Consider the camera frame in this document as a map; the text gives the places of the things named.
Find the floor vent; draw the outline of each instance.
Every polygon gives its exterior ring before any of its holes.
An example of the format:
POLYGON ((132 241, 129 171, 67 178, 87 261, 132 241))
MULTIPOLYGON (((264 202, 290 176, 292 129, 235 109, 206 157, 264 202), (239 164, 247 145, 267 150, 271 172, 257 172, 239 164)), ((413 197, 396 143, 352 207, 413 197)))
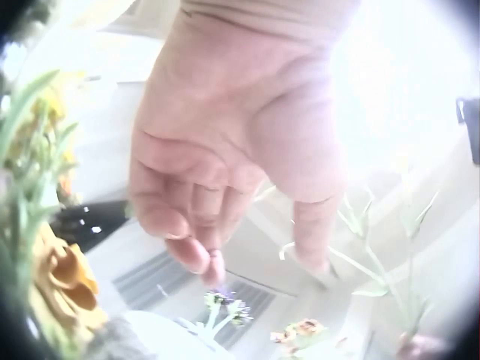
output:
POLYGON ((113 283, 130 309, 148 310, 175 294, 194 276, 163 252, 118 277, 113 283))

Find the black object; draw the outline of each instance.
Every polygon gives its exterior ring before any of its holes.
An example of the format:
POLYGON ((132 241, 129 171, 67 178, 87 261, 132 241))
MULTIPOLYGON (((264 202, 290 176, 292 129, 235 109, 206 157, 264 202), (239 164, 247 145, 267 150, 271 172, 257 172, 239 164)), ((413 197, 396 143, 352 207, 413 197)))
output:
POLYGON ((480 98, 457 99, 456 117, 459 124, 467 125, 472 160, 478 166, 480 165, 480 98))
POLYGON ((57 237, 69 245, 78 244, 86 253, 125 224, 127 203, 121 200, 69 207, 56 214, 50 226, 57 237))

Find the finger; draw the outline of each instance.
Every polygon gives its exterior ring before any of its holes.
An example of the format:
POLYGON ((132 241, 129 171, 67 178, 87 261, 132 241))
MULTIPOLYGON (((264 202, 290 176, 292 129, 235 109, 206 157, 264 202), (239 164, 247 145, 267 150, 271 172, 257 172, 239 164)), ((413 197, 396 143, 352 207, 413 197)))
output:
POLYGON ((190 202, 193 185, 180 181, 174 176, 165 176, 165 200, 187 220, 190 218, 190 202))
POLYGON ((192 194, 192 222, 195 236, 209 251, 220 248, 216 229, 223 201, 223 189, 211 189, 195 184, 192 194))
POLYGON ((163 199, 164 177, 133 159, 130 165, 131 201, 144 230, 152 236, 186 237, 187 220, 163 199))
POLYGON ((210 263, 202 275, 202 280, 208 288, 217 288, 225 282, 225 261, 220 250, 210 251, 210 263))
POLYGON ((158 139, 135 129, 132 157, 158 173, 173 175, 186 183, 221 189, 228 182, 225 163, 212 151, 187 141, 158 139))
POLYGON ((295 202, 293 239, 298 259, 313 271, 327 271, 328 242, 342 194, 317 203, 295 202))
POLYGON ((252 204, 255 190, 240 192, 227 187, 223 197, 222 209, 218 220, 218 232, 222 243, 225 243, 235 232, 240 220, 252 204))
POLYGON ((210 254, 197 239, 165 239, 165 244, 173 258, 192 273, 204 274, 209 268, 210 254))

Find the orange flower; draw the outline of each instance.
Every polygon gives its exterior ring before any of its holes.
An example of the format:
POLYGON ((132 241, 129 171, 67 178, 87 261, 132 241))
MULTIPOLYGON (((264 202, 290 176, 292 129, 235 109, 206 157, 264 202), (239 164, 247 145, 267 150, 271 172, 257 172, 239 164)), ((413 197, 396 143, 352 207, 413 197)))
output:
POLYGON ((318 321, 308 319, 299 321, 294 326, 297 333, 302 336, 312 336, 318 334, 319 332, 323 331, 323 329, 325 329, 324 326, 318 321))

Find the yellow flower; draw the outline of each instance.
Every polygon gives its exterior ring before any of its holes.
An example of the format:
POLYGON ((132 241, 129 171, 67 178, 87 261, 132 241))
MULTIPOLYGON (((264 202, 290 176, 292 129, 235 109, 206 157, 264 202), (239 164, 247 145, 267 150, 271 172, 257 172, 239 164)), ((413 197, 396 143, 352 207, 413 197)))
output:
POLYGON ((34 258, 30 303, 39 320, 56 324, 67 333, 76 329, 85 341, 91 339, 107 316, 96 301, 97 284, 80 248, 68 246, 44 223, 34 245, 34 258))
POLYGON ((38 115, 40 104, 46 103, 50 128, 55 126, 66 116, 67 100, 72 89, 78 87, 84 78, 84 72, 61 72, 35 102, 33 113, 38 115))

